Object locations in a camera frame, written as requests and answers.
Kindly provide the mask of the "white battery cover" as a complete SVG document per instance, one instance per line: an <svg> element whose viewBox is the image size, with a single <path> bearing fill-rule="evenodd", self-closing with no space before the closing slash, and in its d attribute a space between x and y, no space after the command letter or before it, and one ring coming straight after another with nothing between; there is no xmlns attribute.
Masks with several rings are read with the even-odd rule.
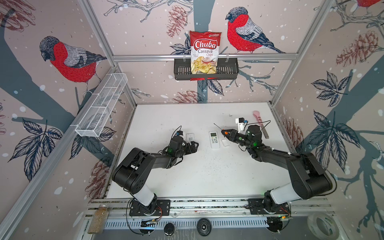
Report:
<svg viewBox="0 0 384 240"><path fill-rule="evenodd" d="M227 139L222 139L221 142L222 142L224 147L229 147L230 146L230 142Z"/></svg>

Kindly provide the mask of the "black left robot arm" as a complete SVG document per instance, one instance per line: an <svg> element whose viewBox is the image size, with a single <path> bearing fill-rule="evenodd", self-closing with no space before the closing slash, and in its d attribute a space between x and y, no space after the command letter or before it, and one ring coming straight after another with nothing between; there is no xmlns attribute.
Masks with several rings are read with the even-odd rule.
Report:
<svg viewBox="0 0 384 240"><path fill-rule="evenodd" d="M112 174L112 181L134 197L149 212L153 212L157 195L146 185L153 169L170 169L181 163L184 156L197 152L199 143L186 142L181 135L175 135L159 153L148 153L133 148Z"/></svg>

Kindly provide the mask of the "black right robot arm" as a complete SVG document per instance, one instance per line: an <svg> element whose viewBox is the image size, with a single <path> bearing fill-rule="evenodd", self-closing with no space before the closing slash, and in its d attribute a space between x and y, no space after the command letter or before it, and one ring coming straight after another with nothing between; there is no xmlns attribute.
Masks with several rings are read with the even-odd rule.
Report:
<svg viewBox="0 0 384 240"><path fill-rule="evenodd" d="M258 125L250 126L245 134L234 129L222 129L222 135L232 143L245 147L252 159L272 164L288 171L291 182L264 194L264 209L275 212L281 205L321 196L333 189L333 182L312 153L289 153L262 143Z"/></svg>

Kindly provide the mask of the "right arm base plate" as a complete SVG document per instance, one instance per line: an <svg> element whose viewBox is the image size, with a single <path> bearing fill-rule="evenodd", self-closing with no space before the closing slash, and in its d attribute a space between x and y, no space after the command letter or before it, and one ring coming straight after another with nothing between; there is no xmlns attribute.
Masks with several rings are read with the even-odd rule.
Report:
<svg viewBox="0 0 384 240"><path fill-rule="evenodd" d="M276 204L270 199L248 199L247 209L251 215L290 215L288 203Z"/></svg>

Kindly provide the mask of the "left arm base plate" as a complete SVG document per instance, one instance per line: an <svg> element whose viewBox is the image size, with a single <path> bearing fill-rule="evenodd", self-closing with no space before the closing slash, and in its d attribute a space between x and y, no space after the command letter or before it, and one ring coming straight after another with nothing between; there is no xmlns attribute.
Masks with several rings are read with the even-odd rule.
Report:
<svg viewBox="0 0 384 240"><path fill-rule="evenodd" d="M156 200L152 201L149 206L141 204L134 199L131 202L131 206L128 207L130 217L160 217L168 216L170 214L170 200Z"/></svg>

